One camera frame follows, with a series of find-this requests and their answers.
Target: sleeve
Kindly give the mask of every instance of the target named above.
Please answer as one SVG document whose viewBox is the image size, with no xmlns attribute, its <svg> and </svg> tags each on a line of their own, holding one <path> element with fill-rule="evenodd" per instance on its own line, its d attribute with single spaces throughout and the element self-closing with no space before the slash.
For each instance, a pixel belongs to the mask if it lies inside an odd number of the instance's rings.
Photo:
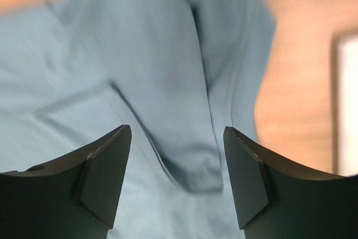
<svg viewBox="0 0 358 239">
<path fill-rule="evenodd" d="M 256 140 L 253 110 L 276 22 L 263 0 L 187 1 L 195 17 L 219 148 L 225 126 Z"/>
</svg>

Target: crumpled fabric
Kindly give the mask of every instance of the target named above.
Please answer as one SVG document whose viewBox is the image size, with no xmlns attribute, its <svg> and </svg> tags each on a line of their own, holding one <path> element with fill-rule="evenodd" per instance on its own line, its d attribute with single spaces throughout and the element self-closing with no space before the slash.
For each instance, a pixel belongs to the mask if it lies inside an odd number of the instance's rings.
<svg viewBox="0 0 358 239">
<path fill-rule="evenodd" d="M 0 16 L 0 172 L 129 124 L 108 238 L 244 238 L 223 131 L 256 140 L 274 30 L 263 0 L 45 0 Z"/>
</svg>

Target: folded cloth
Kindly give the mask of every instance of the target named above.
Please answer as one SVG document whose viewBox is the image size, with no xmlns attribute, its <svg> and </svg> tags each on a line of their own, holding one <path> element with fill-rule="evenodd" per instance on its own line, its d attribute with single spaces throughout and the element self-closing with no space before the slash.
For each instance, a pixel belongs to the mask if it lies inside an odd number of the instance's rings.
<svg viewBox="0 0 358 239">
<path fill-rule="evenodd" d="M 222 136 L 256 139 L 274 29 L 262 0 L 46 0 L 0 17 L 0 170 L 129 124 L 109 238 L 243 238 Z"/>
</svg>

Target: gray-blue fabric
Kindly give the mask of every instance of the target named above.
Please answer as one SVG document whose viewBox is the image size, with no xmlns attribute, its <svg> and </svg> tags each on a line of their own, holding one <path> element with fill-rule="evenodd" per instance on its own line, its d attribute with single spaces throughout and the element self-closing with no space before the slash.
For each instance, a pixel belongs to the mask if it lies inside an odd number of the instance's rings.
<svg viewBox="0 0 358 239">
<path fill-rule="evenodd" d="M 2 13 L 0 172 L 129 124 L 109 238 L 244 238 L 223 131 L 256 139 L 274 30 L 262 0 L 44 0 Z"/>
</svg>

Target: blue cloth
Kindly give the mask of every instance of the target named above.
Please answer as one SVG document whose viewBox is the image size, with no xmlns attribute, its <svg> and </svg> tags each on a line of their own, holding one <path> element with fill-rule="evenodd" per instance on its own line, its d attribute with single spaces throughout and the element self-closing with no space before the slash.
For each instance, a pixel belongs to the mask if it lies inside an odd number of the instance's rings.
<svg viewBox="0 0 358 239">
<path fill-rule="evenodd" d="M 3 14 L 0 171 L 129 124 L 109 238 L 244 238 L 222 136 L 230 125 L 256 139 L 274 29 L 262 0 L 46 0 Z"/>
</svg>

